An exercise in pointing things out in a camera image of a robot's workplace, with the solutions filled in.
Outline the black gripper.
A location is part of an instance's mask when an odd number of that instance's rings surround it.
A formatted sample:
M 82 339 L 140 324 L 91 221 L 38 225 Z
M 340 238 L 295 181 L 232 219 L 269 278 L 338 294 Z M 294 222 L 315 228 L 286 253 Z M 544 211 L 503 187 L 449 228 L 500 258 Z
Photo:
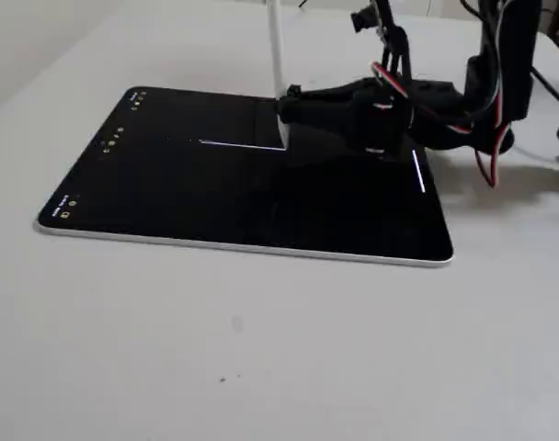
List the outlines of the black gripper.
M 347 103 L 305 98 L 350 98 Z M 290 85 L 276 105 L 285 124 L 299 124 L 335 134 L 350 134 L 350 147 L 358 152 L 396 154 L 411 123 L 412 108 L 400 92 L 376 79 L 315 90 Z

